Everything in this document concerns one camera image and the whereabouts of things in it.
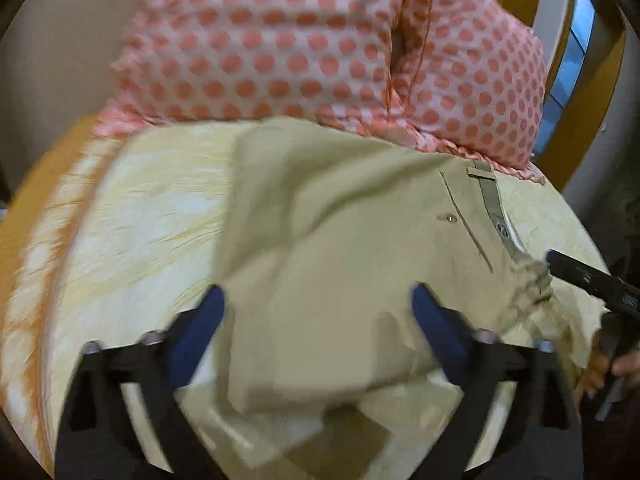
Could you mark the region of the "person's right hand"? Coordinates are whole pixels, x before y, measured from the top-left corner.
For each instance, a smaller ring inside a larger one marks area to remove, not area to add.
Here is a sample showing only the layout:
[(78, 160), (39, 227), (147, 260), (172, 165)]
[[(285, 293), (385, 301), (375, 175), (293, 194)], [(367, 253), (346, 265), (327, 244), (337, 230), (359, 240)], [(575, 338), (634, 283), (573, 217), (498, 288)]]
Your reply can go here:
[(592, 338), (590, 357), (587, 367), (582, 372), (575, 390), (577, 401), (582, 396), (595, 396), (605, 383), (605, 376), (611, 372), (616, 377), (626, 380), (629, 389), (639, 387), (640, 353), (638, 350), (620, 356), (614, 361), (608, 359), (601, 351), (601, 332), (597, 330)]

